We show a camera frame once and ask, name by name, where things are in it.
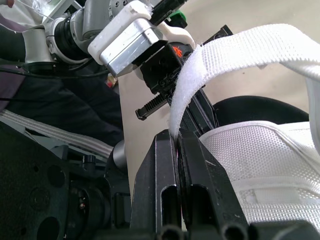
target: black pants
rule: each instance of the black pants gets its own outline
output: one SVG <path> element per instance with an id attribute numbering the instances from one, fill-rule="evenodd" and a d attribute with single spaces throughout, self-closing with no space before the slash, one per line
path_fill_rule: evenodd
<path id="1" fill-rule="evenodd" d="M 7 110 L 115 146 L 123 137 L 120 97 L 106 77 L 60 80 L 26 77 Z"/>

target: orange logo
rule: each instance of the orange logo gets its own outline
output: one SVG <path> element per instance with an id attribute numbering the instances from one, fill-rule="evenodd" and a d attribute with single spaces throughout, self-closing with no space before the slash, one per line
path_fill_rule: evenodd
<path id="1" fill-rule="evenodd" d="M 179 49 L 179 47 L 174 46 L 173 50 L 179 58 L 182 58 L 182 51 Z"/>

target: white velcro strap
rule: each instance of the white velcro strap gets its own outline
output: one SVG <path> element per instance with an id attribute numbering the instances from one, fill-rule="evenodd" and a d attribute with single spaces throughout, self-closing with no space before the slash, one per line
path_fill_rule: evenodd
<path id="1" fill-rule="evenodd" d="M 227 72 L 272 63 L 280 63 L 320 85 L 320 44 L 288 24 L 259 26 L 197 46 L 176 83 L 170 110 L 170 133 L 177 138 L 191 98 L 211 79 Z M 312 98 L 319 94 L 308 87 L 308 95 Z M 311 121 L 316 119 L 311 117 L 316 114 L 311 112 L 313 109 L 315 107 L 310 109 Z M 320 122 L 310 124 L 318 129 L 311 128 L 311 132 L 315 147 L 320 152 L 320 137 L 317 135 L 320 131 L 316 127 Z"/>

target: screw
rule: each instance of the screw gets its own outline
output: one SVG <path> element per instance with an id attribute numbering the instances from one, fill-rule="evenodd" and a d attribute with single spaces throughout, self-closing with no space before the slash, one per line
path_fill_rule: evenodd
<path id="1" fill-rule="evenodd" d="M 86 208 L 86 205 L 85 205 L 84 203 L 80 203 L 79 208 L 80 208 L 81 210 L 83 210 L 83 209 Z"/>

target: white floor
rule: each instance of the white floor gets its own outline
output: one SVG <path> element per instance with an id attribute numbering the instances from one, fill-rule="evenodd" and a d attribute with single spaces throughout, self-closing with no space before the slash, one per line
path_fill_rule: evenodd
<path id="1" fill-rule="evenodd" d="M 256 26 L 291 24 L 320 43 L 320 1 L 317 0 L 189 0 L 182 11 L 187 17 L 187 30 L 197 44 L 206 41 L 227 24 L 238 33 Z M 166 105 L 145 121 L 137 119 L 135 110 L 154 95 L 134 73 L 119 81 L 124 138 L 131 193 L 134 179 L 154 136 L 168 128 L 169 107 Z M 205 92 L 214 104 L 240 95 L 265 96 L 290 103 L 308 111 L 304 78 L 279 64 L 228 73 L 213 79 Z"/>

